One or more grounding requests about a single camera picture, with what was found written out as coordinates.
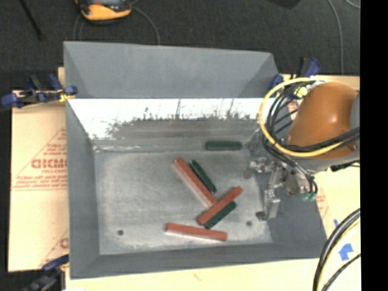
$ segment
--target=dark floor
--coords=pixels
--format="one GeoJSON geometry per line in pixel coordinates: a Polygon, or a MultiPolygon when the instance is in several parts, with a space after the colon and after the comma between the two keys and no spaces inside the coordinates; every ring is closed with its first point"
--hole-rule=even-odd
{"type": "MultiPolygon", "coordinates": [[[[45,40],[19,0],[0,0],[0,95],[24,87],[30,73],[57,70],[63,40],[156,44],[147,17],[162,45],[271,52],[281,73],[297,72],[300,59],[313,56],[321,74],[360,75],[361,9],[352,5],[360,0],[139,0],[127,19],[105,27],[77,21],[73,0],[24,1],[45,40]]],[[[6,272],[9,112],[0,112],[0,139],[0,289],[19,290],[40,273],[6,272]]]]}

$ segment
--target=black cable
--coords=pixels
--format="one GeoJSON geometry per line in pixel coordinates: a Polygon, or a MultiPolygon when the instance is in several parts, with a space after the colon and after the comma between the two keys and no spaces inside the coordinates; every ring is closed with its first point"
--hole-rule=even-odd
{"type": "Polygon", "coordinates": [[[346,267],[348,267],[349,265],[351,265],[351,263],[353,263],[354,261],[356,261],[358,258],[361,257],[361,254],[357,254],[357,256],[355,256],[354,258],[352,258],[350,261],[346,262],[344,265],[342,265],[335,273],[333,276],[330,277],[330,279],[325,283],[325,285],[323,286],[323,288],[321,289],[321,291],[326,291],[327,289],[330,288],[330,286],[334,283],[334,281],[338,278],[338,276],[346,269],[346,267]]]}
{"type": "Polygon", "coordinates": [[[45,36],[43,35],[42,31],[39,29],[34,17],[32,16],[30,9],[27,7],[27,4],[25,4],[24,0],[19,0],[20,4],[22,5],[25,14],[27,15],[28,19],[31,22],[32,27],[34,28],[36,35],[38,36],[39,40],[44,40],[45,36]]]}
{"type": "Polygon", "coordinates": [[[326,241],[321,256],[318,261],[318,265],[315,270],[314,280],[313,280],[313,291],[317,291],[319,279],[322,274],[322,269],[327,262],[327,256],[330,251],[334,248],[335,244],[342,237],[342,235],[353,225],[353,223],[361,216],[361,209],[357,209],[347,216],[333,231],[329,239],[326,241]]]}
{"type": "Polygon", "coordinates": [[[359,140],[359,138],[360,138],[360,128],[356,127],[352,130],[349,130],[346,133],[340,134],[337,137],[331,138],[331,139],[326,140],[326,141],[319,142],[317,144],[307,145],[304,147],[300,147],[298,145],[284,145],[284,147],[289,149],[289,150],[296,151],[296,152],[306,152],[306,151],[308,152],[308,151],[318,150],[318,149],[321,149],[323,147],[328,147],[328,146],[331,146],[333,144],[342,142],[338,147],[335,147],[335,149],[338,149],[340,147],[347,146],[350,143],[359,140]]]}

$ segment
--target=black wire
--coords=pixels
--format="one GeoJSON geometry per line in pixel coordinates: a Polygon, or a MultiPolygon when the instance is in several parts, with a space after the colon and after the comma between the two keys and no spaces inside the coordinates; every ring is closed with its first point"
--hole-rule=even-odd
{"type": "Polygon", "coordinates": [[[304,147],[300,147],[298,145],[284,145],[284,147],[296,152],[303,152],[303,151],[314,151],[314,150],[321,149],[323,147],[331,146],[339,142],[343,142],[338,147],[336,147],[336,149],[338,149],[340,147],[347,146],[348,144],[354,141],[357,141],[359,138],[360,138],[360,128],[356,127],[355,129],[349,130],[348,132],[343,133],[337,137],[334,137],[329,140],[319,142],[316,144],[307,145],[304,147]]]}
{"type": "Polygon", "coordinates": [[[347,216],[333,231],[329,239],[326,241],[321,256],[319,258],[318,265],[315,270],[314,280],[313,280],[313,291],[317,291],[319,278],[322,274],[322,269],[327,262],[327,256],[330,251],[334,248],[335,244],[342,237],[342,235],[353,225],[353,223],[361,216],[361,209],[357,209],[347,216]]]}
{"type": "Polygon", "coordinates": [[[325,285],[323,286],[323,288],[321,289],[321,291],[326,291],[327,289],[330,288],[330,286],[334,283],[334,281],[338,278],[338,276],[346,269],[346,267],[348,267],[349,265],[351,265],[351,263],[353,263],[354,261],[356,261],[358,258],[361,257],[361,254],[357,254],[357,256],[355,256],[354,258],[352,258],[350,261],[346,262],[344,265],[342,265],[335,273],[332,277],[330,277],[330,279],[325,283],[325,285]]]}

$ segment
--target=electronic device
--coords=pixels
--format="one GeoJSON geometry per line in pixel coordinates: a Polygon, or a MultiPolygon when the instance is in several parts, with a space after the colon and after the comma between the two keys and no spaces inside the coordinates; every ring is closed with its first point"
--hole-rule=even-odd
{"type": "Polygon", "coordinates": [[[132,11],[128,0],[75,0],[85,19],[94,24],[108,24],[125,18],[132,11]]]}

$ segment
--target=rectangular block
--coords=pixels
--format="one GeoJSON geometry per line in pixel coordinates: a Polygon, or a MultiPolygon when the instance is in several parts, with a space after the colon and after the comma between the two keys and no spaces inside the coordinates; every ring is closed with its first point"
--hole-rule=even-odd
{"type": "Polygon", "coordinates": [[[167,223],[166,232],[177,233],[207,239],[226,241],[228,234],[218,230],[207,230],[202,227],[186,226],[184,224],[167,223]]]}
{"type": "Polygon", "coordinates": [[[224,208],[222,208],[218,213],[216,213],[212,218],[210,218],[206,223],[204,223],[204,227],[207,229],[211,229],[223,218],[225,218],[229,213],[235,210],[236,207],[237,204],[234,201],[228,203],[224,208]]]}
{"type": "Polygon", "coordinates": [[[195,175],[193,170],[191,170],[191,168],[181,157],[175,159],[174,166],[176,167],[177,171],[182,174],[182,176],[187,180],[190,187],[204,201],[207,206],[211,207],[217,203],[217,199],[210,193],[207,187],[195,175]]]}
{"type": "Polygon", "coordinates": [[[227,205],[229,205],[242,192],[243,192],[243,189],[241,187],[234,188],[225,197],[223,197],[223,199],[221,199],[212,208],[210,208],[203,215],[201,215],[197,219],[198,224],[203,226],[205,223],[210,221],[215,215],[217,215],[220,211],[222,211],[227,205]]]}
{"type": "Polygon", "coordinates": [[[215,192],[217,192],[216,186],[214,185],[213,181],[209,178],[209,176],[206,174],[205,170],[201,167],[199,162],[193,159],[189,164],[189,166],[193,170],[193,172],[197,175],[199,180],[201,180],[202,183],[207,187],[207,189],[210,191],[211,194],[214,194],[215,192]]]}

